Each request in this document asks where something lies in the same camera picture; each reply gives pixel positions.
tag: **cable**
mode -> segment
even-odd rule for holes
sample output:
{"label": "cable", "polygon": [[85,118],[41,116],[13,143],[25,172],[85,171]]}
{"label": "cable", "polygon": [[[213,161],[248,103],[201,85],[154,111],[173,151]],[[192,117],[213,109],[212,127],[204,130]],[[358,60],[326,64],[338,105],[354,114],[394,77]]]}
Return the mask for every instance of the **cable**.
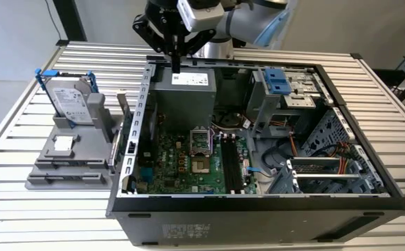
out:
{"label": "cable", "polygon": [[262,172],[262,170],[261,171],[249,170],[249,171],[262,174],[262,176],[266,177],[266,178],[273,178],[273,176],[269,176],[265,172]]}
{"label": "cable", "polygon": [[293,142],[293,138],[292,138],[292,133],[289,133],[289,141],[290,141],[290,148],[292,148],[292,154],[293,156],[298,156],[298,153],[297,153],[297,149],[294,147],[294,142]]}
{"label": "cable", "polygon": [[272,153],[273,151],[276,151],[284,159],[292,158],[292,156],[288,155],[286,153],[284,153],[284,152],[281,151],[281,149],[280,149],[280,147],[282,146],[284,142],[285,142],[288,139],[289,139],[289,138],[282,138],[282,139],[280,139],[280,140],[276,142],[276,145],[272,146],[269,149],[266,149],[266,150],[264,151],[264,153],[261,154],[261,163],[262,163],[262,165],[264,165],[266,168],[269,168],[269,169],[278,169],[278,168],[282,167],[282,165],[281,165],[280,163],[277,163],[277,165],[278,165],[278,167],[277,167],[277,166],[269,165],[269,164],[266,163],[266,161],[265,161],[266,155],[268,155],[269,153]]}
{"label": "cable", "polygon": [[48,12],[49,12],[49,16],[51,16],[51,20],[52,20],[53,27],[55,27],[55,29],[56,29],[57,37],[59,37],[59,39],[61,40],[61,35],[60,35],[60,31],[57,30],[56,23],[55,23],[55,21],[53,21],[53,17],[52,17],[52,13],[51,13],[51,7],[49,7],[48,0],[44,0],[44,2],[47,3],[47,6],[48,6]]}
{"label": "cable", "polygon": [[341,174],[345,174],[345,173],[346,173],[348,161],[349,161],[349,159],[346,160],[346,162],[345,162],[344,165],[342,165]]}
{"label": "cable", "polygon": [[212,122],[212,125],[213,125],[217,129],[224,130],[224,131],[233,131],[233,130],[242,129],[242,127],[230,127],[230,128],[228,128],[228,127],[221,127],[220,125],[214,124],[214,122]]}
{"label": "cable", "polygon": [[338,159],[338,171],[337,171],[337,174],[341,173],[341,163],[342,163],[342,158],[340,157],[340,159]]}
{"label": "cable", "polygon": [[328,150],[329,148],[332,147],[337,147],[337,144],[333,144],[333,145],[328,145],[328,146],[324,146],[322,148],[320,148],[318,150],[316,150],[313,152],[313,154],[309,156],[309,157],[316,157],[317,155],[320,155],[320,153],[325,150]]}

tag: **metal rail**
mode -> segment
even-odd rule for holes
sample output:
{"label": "metal rail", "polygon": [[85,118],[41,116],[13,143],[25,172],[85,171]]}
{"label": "metal rail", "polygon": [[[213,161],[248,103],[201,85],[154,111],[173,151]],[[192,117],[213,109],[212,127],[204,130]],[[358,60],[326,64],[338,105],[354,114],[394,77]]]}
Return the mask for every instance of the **metal rail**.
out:
{"label": "metal rail", "polygon": [[[116,94],[126,93],[136,104],[145,56],[142,46],[72,42],[60,48],[47,63],[72,73],[92,70],[105,106],[121,112]],[[341,93],[361,129],[390,175],[405,194],[405,107],[392,96],[362,60],[348,54],[237,49],[238,60],[321,64]],[[0,125],[0,248],[130,248],[116,221],[104,218],[109,191],[28,191],[27,175],[53,127],[53,108],[35,82]],[[224,246],[206,249],[405,249],[405,216],[346,243],[293,246]],[[186,247],[200,250],[201,247]]]}

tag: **green motherboard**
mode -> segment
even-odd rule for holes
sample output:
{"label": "green motherboard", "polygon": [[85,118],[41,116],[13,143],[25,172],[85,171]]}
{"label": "green motherboard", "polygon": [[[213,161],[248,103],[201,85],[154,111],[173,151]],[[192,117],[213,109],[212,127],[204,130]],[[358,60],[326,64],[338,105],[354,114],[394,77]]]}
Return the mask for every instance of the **green motherboard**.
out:
{"label": "green motherboard", "polygon": [[[152,174],[141,177],[138,193],[226,193],[220,137],[213,137],[213,151],[209,157],[190,156],[189,137],[189,134],[158,134]],[[244,173],[244,159],[250,161],[244,138],[237,138],[236,149],[237,172],[244,182],[244,193],[256,193],[253,176]]]}

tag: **white label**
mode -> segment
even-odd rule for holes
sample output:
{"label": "white label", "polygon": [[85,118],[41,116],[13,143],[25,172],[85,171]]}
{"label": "white label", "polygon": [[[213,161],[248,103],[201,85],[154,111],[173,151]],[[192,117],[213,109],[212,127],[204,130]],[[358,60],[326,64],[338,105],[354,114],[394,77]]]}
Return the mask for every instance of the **white label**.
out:
{"label": "white label", "polygon": [[73,137],[72,136],[56,136],[53,149],[56,151],[68,151],[72,149]]}
{"label": "white label", "polygon": [[173,73],[172,85],[202,85],[208,86],[208,74],[206,73]]}
{"label": "white label", "polygon": [[92,123],[81,92],[72,88],[53,88],[57,103],[64,116],[73,123]]}
{"label": "white label", "polygon": [[250,126],[250,121],[249,121],[248,119],[245,119],[244,124],[242,124],[242,127],[244,127],[245,129],[248,129],[249,126]]}

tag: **label sticker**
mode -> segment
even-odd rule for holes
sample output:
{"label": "label sticker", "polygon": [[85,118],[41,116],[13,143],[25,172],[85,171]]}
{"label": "label sticker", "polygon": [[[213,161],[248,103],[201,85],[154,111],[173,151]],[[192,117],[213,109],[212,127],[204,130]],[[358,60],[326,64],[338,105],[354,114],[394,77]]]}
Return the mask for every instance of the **label sticker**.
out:
{"label": "label sticker", "polygon": [[250,126],[250,120],[245,119],[244,124],[242,124],[242,127],[244,127],[245,129],[249,129],[249,126]]}
{"label": "label sticker", "polygon": [[210,224],[162,224],[162,237],[166,239],[206,238]]}
{"label": "label sticker", "polygon": [[53,88],[55,97],[64,116],[73,123],[92,123],[81,92],[72,88]]}
{"label": "label sticker", "polygon": [[208,74],[206,73],[173,73],[172,85],[202,85],[208,86]]}

